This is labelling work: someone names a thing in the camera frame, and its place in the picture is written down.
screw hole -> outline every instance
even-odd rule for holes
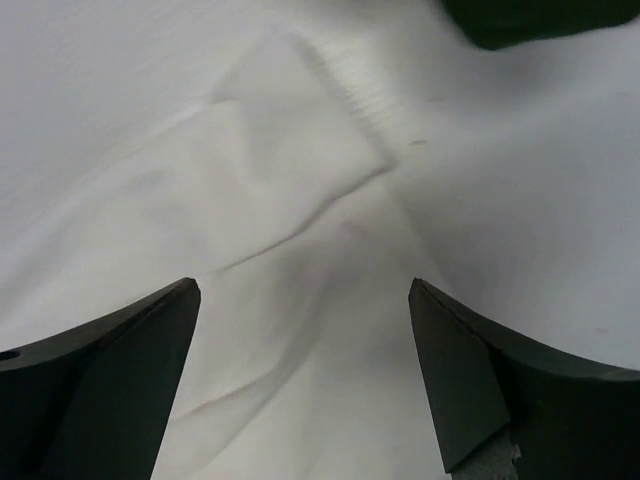
[[[20,356],[20,352],[17,350],[7,350],[6,352],[0,352],[0,362],[11,360],[13,358],[18,358],[19,356]]]

white cloth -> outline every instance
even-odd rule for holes
[[[195,276],[162,480],[446,478],[414,276],[640,367],[637,25],[487,53],[418,0],[252,3],[0,7],[0,349]]]

black object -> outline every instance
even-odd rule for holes
[[[615,27],[640,13],[640,0],[441,0],[464,35],[487,50]]]
[[[640,372],[539,343],[421,280],[409,303],[455,480],[640,479]]]
[[[0,353],[0,479],[148,480],[199,306],[184,279]]]

black plastic part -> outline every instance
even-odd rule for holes
[[[184,279],[0,361],[0,480],[147,480],[193,336]]]
[[[487,50],[616,27],[640,14],[640,0],[441,1],[464,35]]]
[[[409,302],[445,470],[454,479],[505,430],[519,453],[519,480],[640,478],[640,372],[551,348],[420,280]],[[492,478],[483,472],[477,480]]]

white surface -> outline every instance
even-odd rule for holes
[[[444,478],[416,275],[640,367],[637,25],[486,53],[418,0],[0,19],[0,349],[203,289],[155,478]]]

